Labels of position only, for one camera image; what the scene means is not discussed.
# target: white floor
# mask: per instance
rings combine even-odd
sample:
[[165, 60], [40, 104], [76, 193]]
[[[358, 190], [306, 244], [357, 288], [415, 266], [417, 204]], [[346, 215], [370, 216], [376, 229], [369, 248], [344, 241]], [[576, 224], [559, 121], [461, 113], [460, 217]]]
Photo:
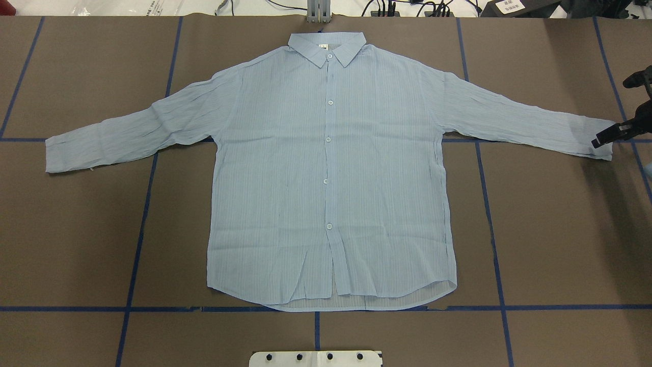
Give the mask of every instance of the white floor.
[[[17, 15], [95, 15], [95, 16], [145, 16], [149, 15], [187, 15], [195, 12], [215, 14], [222, 0], [9, 0], [16, 7]], [[278, 7], [266, 0], [226, 0], [233, 1], [235, 15], [261, 15], [275, 16], [286, 14], [306, 14], [305, 10], [292, 10]], [[275, 2], [293, 6], [306, 7], [306, 0], [275, 0]], [[484, 8], [487, 0], [478, 0]], [[366, 0], [332, 0], [331, 11], [335, 14], [346, 16], [360, 16]], [[449, 5], [457, 17], [476, 17], [473, 6], [466, 0], [454, 0]], [[401, 16], [416, 16], [421, 5], [397, 3], [396, 10]], [[377, 10], [376, 2], [372, 3], [366, 11], [369, 16], [371, 10]], [[424, 10], [431, 10], [430, 5]], [[630, 5], [627, 8], [630, 14], [635, 14], [644, 19], [652, 19], [652, 10], [649, 7]], [[231, 4], [227, 4], [218, 15], [231, 16]], [[566, 18], [566, 12], [561, 7], [557, 8], [551, 18]]]

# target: shirt collar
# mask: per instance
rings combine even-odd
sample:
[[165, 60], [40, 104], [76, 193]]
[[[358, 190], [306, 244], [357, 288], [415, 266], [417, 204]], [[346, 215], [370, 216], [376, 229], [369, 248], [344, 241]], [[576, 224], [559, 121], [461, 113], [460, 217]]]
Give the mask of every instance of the shirt collar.
[[[319, 44], [340, 44], [340, 46], [327, 51], [319, 47]], [[288, 46], [320, 68], [326, 62], [329, 52], [337, 57], [342, 66], [347, 67], [365, 44], [364, 34], [349, 32], [293, 33], [288, 41]]]

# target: shirt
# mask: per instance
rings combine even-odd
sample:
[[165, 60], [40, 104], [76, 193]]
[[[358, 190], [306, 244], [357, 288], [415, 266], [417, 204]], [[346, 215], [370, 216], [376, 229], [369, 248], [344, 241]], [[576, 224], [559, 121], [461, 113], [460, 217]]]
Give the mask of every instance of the shirt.
[[211, 136], [209, 287], [278, 310], [399, 310], [457, 287], [444, 133], [609, 160], [590, 142], [611, 124], [516, 103], [362, 33], [292, 34], [147, 110], [47, 139], [46, 170]]

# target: cable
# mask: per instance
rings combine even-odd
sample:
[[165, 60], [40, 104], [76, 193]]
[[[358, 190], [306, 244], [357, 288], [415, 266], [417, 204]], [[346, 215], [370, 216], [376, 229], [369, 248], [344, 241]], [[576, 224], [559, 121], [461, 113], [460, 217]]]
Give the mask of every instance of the cable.
[[437, 4], [435, 4], [433, 1], [426, 1], [425, 3], [423, 3], [423, 4], [421, 5], [421, 8], [419, 8], [419, 11], [417, 12], [417, 16], [419, 16], [419, 15], [421, 14], [421, 11], [423, 10], [423, 8], [424, 8], [426, 5], [428, 5], [428, 4], [432, 5], [432, 12], [433, 12], [433, 13], [435, 12], [435, 9], [437, 9], [437, 8], [436, 8], [436, 7], [437, 7]]
[[478, 13], [478, 18], [480, 18], [480, 13], [482, 12], [482, 8], [478, 5], [478, 0], [475, 0], [475, 4], [472, 3], [471, 0], [466, 0], [466, 2], [473, 5], [475, 11]]
[[421, 14], [421, 11], [426, 5], [432, 5], [432, 14], [429, 16], [432, 17], [445, 16], [446, 12], [448, 13], [451, 12], [451, 8], [449, 7], [450, 3], [452, 3], [452, 0], [450, 0], [448, 3], [444, 3], [444, 0], [441, 0], [439, 4], [435, 4], [432, 1], [427, 1], [421, 5], [421, 8], [419, 8], [419, 12], [417, 13], [417, 16]]
[[392, 0], [387, 1], [387, 16], [394, 16], [396, 13], [396, 3]]
[[369, 5], [371, 5], [371, 3], [373, 3], [373, 2], [374, 2], [374, 0], [369, 0], [369, 2], [367, 3], [367, 5], [364, 7], [363, 15], [361, 15], [361, 16], [364, 16], [364, 14], [365, 14], [367, 8], [368, 8]]
[[286, 9], [297, 9], [297, 10], [305, 10], [305, 11], [308, 11], [307, 8], [289, 7], [289, 6], [287, 6], [287, 5], [283, 5], [283, 4], [275, 3], [275, 2], [272, 1], [272, 0], [267, 0], [267, 1], [269, 1], [270, 3], [272, 3], [272, 4], [274, 4], [274, 5], [278, 5], [279, 7], [286, 8]]

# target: blue tape line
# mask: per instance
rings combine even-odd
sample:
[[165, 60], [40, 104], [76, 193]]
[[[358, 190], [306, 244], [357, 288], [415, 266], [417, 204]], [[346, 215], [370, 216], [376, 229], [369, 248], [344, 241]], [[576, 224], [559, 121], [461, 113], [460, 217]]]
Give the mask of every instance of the blue tape line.
[[430, 310], [430, 311], [500, 311], [501, 306], [449, 306], [444, 310]]
[[115, 358], [116, 367], [120, 366], [122, 363], [122, 354], [125, 349], [125, 340], [126, 340], [126, 330], [129, 326], [129, 315], [131, 305], [134, 299], [134, 288], [136, 287], [136, 274], [138, 274], [138, 265], [140, 263], [140, 253], [143, 248], [143, 238], [145, 233], [145, 221], [147, 220], [147, 214], [149, 213], [149, 201], [151, 198], [152, 192], [152, 183], [154, 182], [154, 173], [156, 172], [156, 163], [158, 162], [158, 153], [154, 154], [154, 159], [152, 160], [152, 168], [149, 173], [149, 183], [147, 184], [147, 194], [145, 194], [145, 208], [143, 209], [143, 217], [140, 221], [140, 232], [138, 233], [138, 244], [136, 245], [136, 254], [134, 256], [134, 267], [131, 271], [131, 280], [129, 281], [129, 292], [126, 299], [126, 310], [125, 317], [123, 319], [123, 327], [120, 332], [120, 342], [118, 344], [118, 352]]
[[265, 306], [252, 307], [202, 307], [202, 312], [280, 312]]
[[27, 53], [27, 59], [25, 59], [25, 63], [23, 64], [23, 69], [20, 71], [18, 82], [16, 82], [16, 88], [14, 88], [14, 94], [11, 96], [11, 101], [9, 101], [9, 107], [7, 107], [7, 113], [5, 114], [5, 119], [2, 121], [2, 126], [0, 127], [0, 138], [2, 138], [2, 136], [5, 133], [5, 129], [7, 128], [7, 123], [9, 122], [9, 116], [11, 116], [11, 110], [14, 109], [14, 103], [16, 102], [16, 97], [18, 96], [18, 90], [20, 90], [20, 85], [23, 83], [23, 78], [25, 77], [27, 66], [29, 65], [29, 61], [31, 60], [32, 54], [34, 53], [34, 48], [37, 45], [38, 36], [40, 35], [40, 31], [43, 28], [44, 21], [45, 21], [45, 17], [42, 16], [41, 20], [38, 23], [37, 32], [34, 34], [32, 45], [29, 47], [29, 52]]
[[[620, 94], [618, 94], [618, 89], [615, 87], [614, 76], [612, 75], [611, 67], [609, 66], [609, 60], [607, 60], [607, 54], [604, 51], [604, 46], [602, 44], [602, 36], [600, 35], [600, 27], [598, 25], [598, 19], [596, 17], [593, 17], [593, 27], [595, 28], [595, 36], [598, 38], [598, 45], [600, 46], [600, 53], [602, 54], [602, 61], [604, 62], [604, 68], [607, 71], [607, 75], [609, 76], [609, 82], [611, 83], [612, 89], [614, 91], [615, 101], [618, 104], [618, 109], [620, 109], [620, 115], [623, 118], [623, 121], [625, 121], [627, 120], [627, 114], [625, 113], [625, 109], [623, 108], [623, 103], [620, 99]], [[635, 142], [638, 141], [630, 140], [632, 151], [634, 151], [634, 156], [636, 158], [636, 164], [638, 165], [638, 171], [640, 172], [641, 177], [643, 179], [643, 184], [645, 185], [645, 191], [647, 191], [647, 198], [652, 204], [652, 189], [650, 188], [649, 181], [647, 180], [647, 174], [645, 174], [643, 163], [641, 162], [641, 157], [638, 153], [638, 149], [636, 148]]]
[[44, 142], [45, 138], [0, 138], [0, 142]]
[[480, 183], [482, 184], [482, 195], [484, 196], [484, 211], [486, 212], [489, 223], [489, 233], [491, 235], [491, 247], [494, 252], [494, 272], [496, 273], [496, 285], [498, 288], [498, 301], [500, 302], [500, 313], [503, 319], [503, 332], [505, 333], [505, 347], [507, 348], [507, 360], [509, 366], [514, 366], [514, 356], [512, 355], [512, 342], [509, 336], [509, 326], [507, 324], [507, 311], [505, 309], [505, 297], [503, 295], [503, 282], [500, 277], [500, 265], [498, 263], [498, 250], [496, 249], [496, 238], [494, 236], [494, 222], [491, 218], [491, 209], [489, 208], [489, 197], [487, 195], [487, 186], [484, 179], [484, 167], [482, 165], [482, 153], [480, 144], [475, 143], [475, 155], [478, 157], [478, 168], [480, 170]]
[[124, 312], [112, 306], [0, 306], [0, 312]]
[[201, 310], [201, 307], [131, 307], [129, 312], [194, 312]]
[[[459, 18], [457, 22], [457, 35], [460, 40], [460, 53], [462, 55], [462, 66], [464, 68], [464, 80], [469, 81], [469, 71], [466, 66], [466, 54], [464, 53], [464, 38], [462, 36], [462, 23]], [[482, 195], [484, 196], [484, 210], [489, 223], [489, 232], [491, 234], [491, 246], [494, 252], [494, 272], [496, 274], [496, 285], [498, 288], [498, 300], [500, 301], [500, 313], [503, 320], [503, 333], [505, 334], [505, 348], [507, 349], [507, 361], [510, 367], [514, 367], [514, 357], [512, 355], [512, 342], [509, 336], [509, 326], [507, 324], [507, 311], [505, 310], [505, 297], [503, 296], [503, 282], [500, 278], [500, 266], [498, 264], [498, 251], [496, 249], [496, 239], [494, 238], [494, 224], [489, 209], [489, 198], [487, 195], [486, 182], [484, 180], [484, 167], [482, 166], [482, 155], [480, 153], [480, 142], [475, 142], [475, 154], [478, 158], [478, 168], [480, 170], [480, 181], [482, 183]]]
[[462, 38], [462, 23], [459, 18], [455, 18], [457, 22], [457, 38], [460, 40], [460, 53], [462, 54], [462, 67], [464, 68], [464, 80], [469, 81], [469, 71], [466, 69], [466, 55], [464, 53], [464, 40]]
[[595, 35], [598, 37], [598, 46], [600, 46], [600, 53], [602, 54], [602, 61], [604, 62], [604, 68], [607, 70], [607, 75], [609, 76], [609, 82], [612, 85], [614, 90], [615, 101], [618, 104], [618, 109], [620, 110], [620, 116], [623, 118], [623, 121], [627, 120], [627, 115], [625, 115], [625, 109], [623, 104], [620, 101], [620, 96], [618, 95], [618, 89], [615, 87], [614, 76], [611, 74], [611, 68], [609, 68], [609, 62], [607, 61], [607, 55], [604, 52], [604, 46], [602, 45], [602, 36], [600, 36], [600, 27], [598, 27], [598, 18], [593, 17], [593, 27], [595, 28]]
[[177, 25], [177, 38], [174, 41], [174, 50], [172, 51], [172, 62], [170, 63], [170, 74], [168, 75], [168, 86], [165, 89], [165, 96], [170, 95], [172, 88], [172, 76], [174, 75], [174, 64], [177, 62], [177, 51], [179, 49], [179, 38], [181, 37], [181, 25], [183, 24], [183, 17], [179, 17], [179, 24]]
[[[174, 77], [174, 65], [177, 61], [177, 51], [179, 49], [179, 38], [181, 37], [181, 25], [183, 24], [183, 18], [179, 17], [179, 23], [177, 25], [177, 35], [174, 40], [174, 49], [172, 51], [172, 61], [170, 62], [170, 73], [168, 75], [168, 85], [166, 86], [165, 96], [170, 95], [170, 88], [172, 86], [172, 78]], [[115, 358], [115, 366], [119, 367], [122, 363], [122, 354], [125, 350], [125, 340], [126, 340], [126, 331], [129, 326], [129, 315], [131, 305], [134, 299], [134, 288], [136, 286], [136, 275], [138, 274], [138, 265], [140, 263], [140, 253], [143, 248], [143, 237], [145, 233], [145, 221], [147, 220], [147, 214], [149, 212], [149, 201], [152, 193], [152, 183], [154, 182], [154, 174], [156, 172], [156, 163], [158, 162], [158, 153], [154, 154], [154, 159], [152, 160], [152, 169], [149, 173], [149, 183], [147, 184], [147, 194], [145, 196], [145, 208], [143, 209], [143, 218], [140, 222], [140, 232], [138, 234], [138, 245], [136, 246], [136, 255], [134, 256], [134, 267], [131, 272], [131, 280], [129, 283], [129, 293], [127, 294], [126, 301], [126, 311], [125, 318], [123, 319], [123, 327], [120, 333], [120, 342], [118, 344], [118, 352]]]
[[630, 143], [632, 144], [632, 150], [634, 151], [634, 157], [636, 158], [638, 171], [641, 173], [641, 177], [643, 178], [643, 184], [645, 185], [645, 190], [647, 191], [647, 198], [649, 199], [650, 204], [652, 204], [652, 189], [650, 189], [650, 183], [647, 180], [647, 174], [645, 173], [643, 162], [641, 161], [641, 156], [638, 154], [638, 148], [636, 147], [636, 144], [633, 141]]
[[652, 304], [549, 304], [505, 306], [507, 311], [652, 310]]
[[315, 312], [315, 350], [321, 351], [321, 331], [319, 330], [319, 312]]

